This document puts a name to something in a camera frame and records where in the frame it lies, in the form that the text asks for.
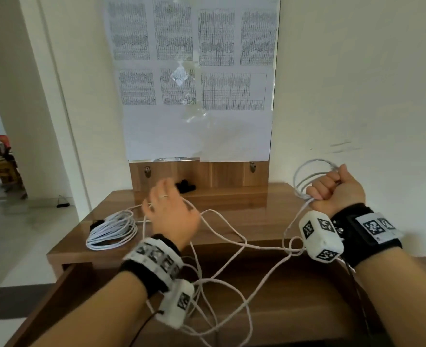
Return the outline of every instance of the paper sheet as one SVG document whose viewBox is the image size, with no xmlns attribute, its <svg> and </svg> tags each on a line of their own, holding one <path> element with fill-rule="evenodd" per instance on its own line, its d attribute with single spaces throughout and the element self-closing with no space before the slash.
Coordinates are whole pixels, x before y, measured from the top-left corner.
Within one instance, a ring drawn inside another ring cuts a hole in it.
<svg viewBox="0 0 426 347">
<path fill-rule="evenodd" d="M 278 7 L 279 0 L 104 0 L 129 160 L 269 158 Z M 236 153 L 214 143 L 220 130 Z M 232 138 L 233 130 L 240 135 Z"/>
</svg>

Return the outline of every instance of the hand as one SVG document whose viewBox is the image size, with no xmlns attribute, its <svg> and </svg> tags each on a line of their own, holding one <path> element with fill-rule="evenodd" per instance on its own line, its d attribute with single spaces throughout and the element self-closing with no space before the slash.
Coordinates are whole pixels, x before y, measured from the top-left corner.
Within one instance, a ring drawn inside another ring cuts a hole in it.
<svg viewBox="0 0 426 347">
<path fill-rule="evenodd" d="M 145 199 L 142 210 L 152 222 L 153 233 L 162 234 L 182 251 L 198 230 L 199 211 L 187 209 L 171 178 L 162 179 L 152 187 L 149 199 L 152 209 Z"/>
<path fill-rule="evenodd" d="M 348 172 L 346 164 L 341 165 L 337 172 L 331 171 L 316 179 L 306 193 L 316 199 L 310 204 L 311 208 L 330 218 L 348 206 L 366 202 L 364 188 Z"/>
</svg>

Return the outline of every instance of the floor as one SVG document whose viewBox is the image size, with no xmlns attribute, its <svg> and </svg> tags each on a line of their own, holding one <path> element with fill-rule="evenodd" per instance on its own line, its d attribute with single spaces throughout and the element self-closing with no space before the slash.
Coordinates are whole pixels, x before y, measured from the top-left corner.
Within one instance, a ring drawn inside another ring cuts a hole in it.
<svg viewBox="0 0 426 347">
<path fill-rule="evenodd" d="M 22 194 L 0 186 L 0 287 L 55 282 L 46 254 L 78 223 L 74 207 L 31 209 Z M 24 320 L 0 320 L 0 347 Z"/>
</svg>

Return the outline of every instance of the wrist strap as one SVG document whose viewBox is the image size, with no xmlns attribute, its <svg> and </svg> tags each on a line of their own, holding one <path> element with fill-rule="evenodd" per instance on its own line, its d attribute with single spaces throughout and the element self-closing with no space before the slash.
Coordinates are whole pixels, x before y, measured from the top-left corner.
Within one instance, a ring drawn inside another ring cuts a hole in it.
<svg viewBox="0 0 426 347">
<path fill-rule="evenodd" d="M 392 247 L 401 247 L 396 228 L 381 213 L 374 213 L 365 204 L 353 204 L 332 217 L 343 238 L 343 258 L 352 267 Z"/>
<path fill-rule="evenodd" d="M 141 240 L 124 258 L 120 272 L 136 275 L 147 290 L 147 296 L 171 289 L 183 266 L 178 248 L 161 234 Z"/>
</svg>

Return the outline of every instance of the wooden table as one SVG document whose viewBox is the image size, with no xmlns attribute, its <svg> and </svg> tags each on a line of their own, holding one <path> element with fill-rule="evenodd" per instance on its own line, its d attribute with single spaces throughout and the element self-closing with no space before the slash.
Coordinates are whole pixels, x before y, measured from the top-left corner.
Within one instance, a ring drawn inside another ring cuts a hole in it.
<svg viewBox="0 0 426 347">
<path fill-rule="evenodd" d="M 144 192 L 115 191 L 102 201 L 83 221 L 68 233 L 48 253 L 58 281 L 54 290 L 43 300 L 36 311 L 24 322 L 7 346 L 27 346 L 44 330 L 116 274 L 122 257 L 140 239 L 106 251 L 91 251 L 85 240 L 89 226 L 96 220 L 134 205 L 140 204 Z M 227 189 L 210 189 L 190 192 L 184 196 L 200 211 L 219 211 L 231 225 L 242 233 L 251 244 L 279 247 L 283 231 L 302 205 L 288 184 L 250 186 Z M 136 217 L 142 219 L 140 209 Z M 206 220 L 218 233 L 239 241 L 230 228 L 217 215 L 205 215 Z M 297 222 L 289 236 L 299 234 Z M 204 277 L 216 272 L 238 246 L 224 243 L 204 224 L 193 239 Z M 191 255 L 187 248 L 183 255 Z M 247 297 L 262 277 L 281 258 L 281 251 L 246 249 L 219 276 L 236 286 Z M 192 273 L 182 272 L 184 277 L 195 280 Z M 241 300 L 225 286 L 208 284 L 204 291 L 216 311 L 218 319 L 226 318 Z M 362 333 L 358 310 L 353 307 L 353 287 L 338 264 L 324 265 L 309 257 L 291 258 L 281 265 L 265 283 L 250 304 L 254 332 L 250 345 L 345 338 Z M 153 297 L 155 305 L 160 297 Z M 143 312 L 136 330 L 148 316 Z M 198 331 L 207 329 L 199 314 L 194 314 L 188 324 Z M 245 310 L 221 328 L 218 339 L 221 346 L 236 346 L 248 332 Z M 214 336 L 207 337 L 214 343 Z M 140 346 L 199 346 L 197 338 L 191 338 L 172 330 L 157 321 L 151 321 L 138 338 Z"/>
</svg>

